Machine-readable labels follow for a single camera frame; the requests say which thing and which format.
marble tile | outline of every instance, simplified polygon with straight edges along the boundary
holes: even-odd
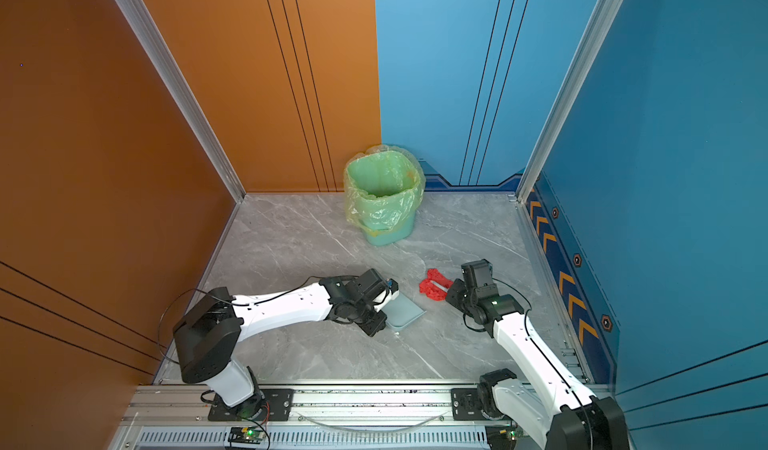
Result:
[[[359,275],[376,268],[426,313],[400,333],[373,338],[356,326],[305,322],[264,332],[241,343],[235,355],[261,382],[300,378],[460,378],[476,381],[491,370],[519,368],[485,333],[470,332],[446,302],[418,292],[428,268],[447,278],[481,258],[494,276],[531,301],[542,338],[562,347],[563,332],[551,298],[538,288],[503,194],[427,193],[413,234],[388,246],[368,244],[344,217],[340,194],[258,195],[241,205],[204,289],[227,286],[232,294],[288,290],[309,275]],[[501,292],[511,292],[500,286]],[[180,378],[169,364],[161,378]]]

green trash can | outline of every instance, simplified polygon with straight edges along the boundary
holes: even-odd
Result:
[[[346,219],[373,245],[386,245],[413,231],[426,178],[408,150],[377,145],[344,168]]]

orange wall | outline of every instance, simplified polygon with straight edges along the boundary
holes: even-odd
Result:
[[[234,203],[113,0],[0,2],[2,446],[103,448]]]
[[[144,3],[247,191],[341,190],[381,143],[374,0]]]

